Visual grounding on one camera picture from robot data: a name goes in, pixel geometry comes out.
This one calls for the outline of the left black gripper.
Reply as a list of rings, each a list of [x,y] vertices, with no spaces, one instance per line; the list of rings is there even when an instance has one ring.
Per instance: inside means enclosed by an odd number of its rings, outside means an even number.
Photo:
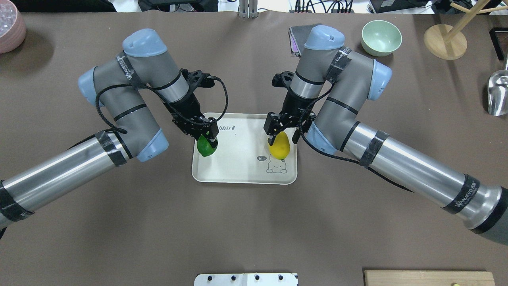
[[[215,118],[206,118],[201,112],[201,105],[194,94],[186,95],[171,103],[173,123],[186,135],[198,140],[202,135],[209,140],[212,150],[218,147],[217,123],[209,124]]]

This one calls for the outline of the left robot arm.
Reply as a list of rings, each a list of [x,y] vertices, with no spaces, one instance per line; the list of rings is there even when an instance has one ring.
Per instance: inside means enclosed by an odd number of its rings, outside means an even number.
[[[201,70],[180,69],[153,29],[135,31],[109,62],[80,76],[78,87],[108,125],[66,151],[1,181],[1,234],[43,206],[130,159],[148,161],[169,143],[140,91],[162,101],[173,123],[196,141],[218,146],[218,119],[205,117],[194,91],[223,81]]]

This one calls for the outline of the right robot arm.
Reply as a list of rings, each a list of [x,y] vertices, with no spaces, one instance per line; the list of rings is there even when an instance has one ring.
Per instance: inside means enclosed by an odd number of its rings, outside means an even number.
[[[287,128],[296,128],[320,154],[349,161],[386,181],[430,199],[460,217],[466,228],[490,241],[507,244],[507,189],[488,186],[357,120],[366,100],[376,100],[392,76],[391,68],[344,44],[344,34],[316,25],[304,44],[294,72],[277,73],[274,87],[287,90],[280,112],[264,124],[268,144]]]

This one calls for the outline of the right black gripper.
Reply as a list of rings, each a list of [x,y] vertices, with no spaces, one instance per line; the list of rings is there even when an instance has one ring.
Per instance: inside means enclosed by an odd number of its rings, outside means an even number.
[[[302,130],[304,133],[310,130],[310,126],[316,118],[312,112],[314,106],[312,102],[313,99],[300,97],[288,88],[281,112],[267,114],[264,131],[268,135],[268,145],[274,145],[276,136],[287,128],[296,128],[292,136],[292,143],[296,145],[301,137],[300,129],[297,128],[300,116],[303,115]]]

